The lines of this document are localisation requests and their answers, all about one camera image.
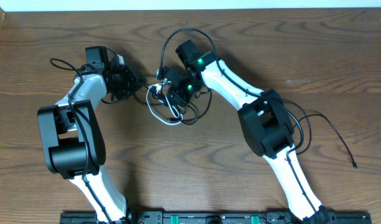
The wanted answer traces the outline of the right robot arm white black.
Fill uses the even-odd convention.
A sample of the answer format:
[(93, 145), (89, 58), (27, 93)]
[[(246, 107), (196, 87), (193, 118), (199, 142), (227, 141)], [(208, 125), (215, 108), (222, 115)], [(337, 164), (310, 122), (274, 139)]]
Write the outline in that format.
[(272, 168), (287, 198), (292, 214), (303, 223), (329, 223), (328, 211), (312, 191), (300, 167), (294, 128), (299, 125), (281, 96), (263, 91), (236, 75), (214, 51), (203, 53), (191, 41), (176, 50), (188, 79), (174, 83), (176, 98), (189, 101), (204, 85), (219, 93), (237, 111), (247, 145)]

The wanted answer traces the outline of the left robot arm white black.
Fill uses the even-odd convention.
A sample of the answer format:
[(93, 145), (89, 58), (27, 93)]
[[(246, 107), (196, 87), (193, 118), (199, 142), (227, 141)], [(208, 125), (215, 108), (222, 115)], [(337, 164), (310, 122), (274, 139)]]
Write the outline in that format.
[(99, 103), (113, 105), (130, 98), (145, 80), (119, 54), (100, 45), (85, 49), (86, 63), (75, 72), (73, 86), (52, 106), (41, 107), (37, 119), (45, 164), (53, 174), (76, 185), (93, 213), (63, 212), (60, 223), (137, 223), (125, 196), (105, 166), (106, 146), (95, 111)]

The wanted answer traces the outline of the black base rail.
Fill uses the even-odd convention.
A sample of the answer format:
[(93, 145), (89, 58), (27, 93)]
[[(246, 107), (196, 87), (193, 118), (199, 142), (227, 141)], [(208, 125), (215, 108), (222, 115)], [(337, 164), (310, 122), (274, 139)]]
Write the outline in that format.
[[(107, 223), (99, 222), (95, 213), (61, 213), (60, 224), (73, 223)], [(287, 223), (317, 223), (301, 221), (290, 212), (265, 213), (163, 213), (142, 212), (138, 215), (138, 224), (287, 224)], [(368, 213), (338, 213), (328, 212), (327, 223), (371, 224), (372, 219)]]

